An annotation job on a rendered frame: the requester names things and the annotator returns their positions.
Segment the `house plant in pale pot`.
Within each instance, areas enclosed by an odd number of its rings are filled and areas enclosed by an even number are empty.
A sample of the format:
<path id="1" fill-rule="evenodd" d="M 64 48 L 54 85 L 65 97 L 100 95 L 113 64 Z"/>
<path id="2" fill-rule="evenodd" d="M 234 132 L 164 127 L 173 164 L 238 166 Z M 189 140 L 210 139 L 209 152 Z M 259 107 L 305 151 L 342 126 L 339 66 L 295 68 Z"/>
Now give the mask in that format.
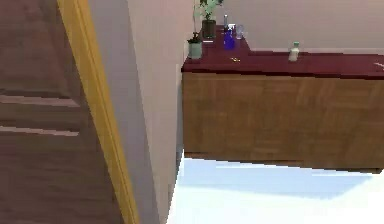
<path id="1" fill-rule="evenodd" d="M 193 5 L 193 36 L 187 40 L 188 42 L 188 57 L 193 60 L 202 57 L 202 40 L 200 33 L 197 30 L 197 18 L 200 16 L 200 4 L 194 3 Z"/>

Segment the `blue glass bottle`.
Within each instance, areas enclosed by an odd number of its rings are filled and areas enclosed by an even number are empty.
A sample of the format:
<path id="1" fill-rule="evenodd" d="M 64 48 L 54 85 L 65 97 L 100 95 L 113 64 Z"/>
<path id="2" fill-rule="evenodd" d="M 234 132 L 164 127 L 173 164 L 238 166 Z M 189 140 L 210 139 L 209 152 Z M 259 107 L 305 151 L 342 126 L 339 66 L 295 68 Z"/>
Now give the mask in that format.
<path id="1" fill-rule="evenodd" d="M 230 29 L 227 29 L 224 32 L 224 48 L 226 50 L 232 50 L 235 46 L 235 41 L 232 36 L 232 31 Z"/>

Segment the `wooden cabinet with maroon top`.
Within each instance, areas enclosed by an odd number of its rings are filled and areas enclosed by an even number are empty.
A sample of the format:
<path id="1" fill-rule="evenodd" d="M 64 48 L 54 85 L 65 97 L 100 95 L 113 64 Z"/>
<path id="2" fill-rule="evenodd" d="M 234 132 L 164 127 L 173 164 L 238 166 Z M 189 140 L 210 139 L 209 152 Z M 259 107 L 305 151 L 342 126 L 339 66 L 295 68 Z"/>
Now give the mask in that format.
<path id="1" fill-rule="evenodd" d="M 182 71 L 189 158 L 384 171 L 384 55 L 224 48 L 223 27 Z"/>

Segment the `house plant in dark pot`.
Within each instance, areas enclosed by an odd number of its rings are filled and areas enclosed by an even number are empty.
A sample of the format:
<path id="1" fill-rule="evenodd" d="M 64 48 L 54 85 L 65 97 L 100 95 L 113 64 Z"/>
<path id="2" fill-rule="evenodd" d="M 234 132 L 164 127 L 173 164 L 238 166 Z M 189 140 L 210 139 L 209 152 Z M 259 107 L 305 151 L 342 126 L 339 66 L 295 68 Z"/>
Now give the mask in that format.
<path id="1" fill-rule="evenodd" d="M 223 0 L 199 0 L 199 9 L 202 16 L 201 34 L 204 39 L 214 39 L 216 35 L 216 20 L 214 10 Z"/>

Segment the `white bottle with green cap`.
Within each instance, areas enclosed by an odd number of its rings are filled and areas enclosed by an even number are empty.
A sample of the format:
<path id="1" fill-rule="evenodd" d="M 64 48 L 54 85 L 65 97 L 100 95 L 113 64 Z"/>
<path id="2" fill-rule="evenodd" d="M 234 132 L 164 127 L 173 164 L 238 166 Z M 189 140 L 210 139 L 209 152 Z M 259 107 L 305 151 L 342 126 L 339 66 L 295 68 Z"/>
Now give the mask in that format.
<path id="1" fill-rule="evenodd" d="M 300 50 L 299 50 L 299 43 L 298 42 L 294 42 L 293 46 L 290 48 L 288 60 L 291 61 L 291 62 L 296 61 L 298 59 L 299 52 L 300 52 Z"/>

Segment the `brown wooden room door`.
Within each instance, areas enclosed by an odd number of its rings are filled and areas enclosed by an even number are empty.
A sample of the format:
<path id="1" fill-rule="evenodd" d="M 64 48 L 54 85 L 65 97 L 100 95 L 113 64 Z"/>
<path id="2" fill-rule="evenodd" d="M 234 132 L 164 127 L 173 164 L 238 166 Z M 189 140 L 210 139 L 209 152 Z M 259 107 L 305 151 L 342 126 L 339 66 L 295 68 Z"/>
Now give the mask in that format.
<path id="1" fill-rule="evenodd" d="M 87 0 L 0 0 L 0 224 L 139 224 Z"/>

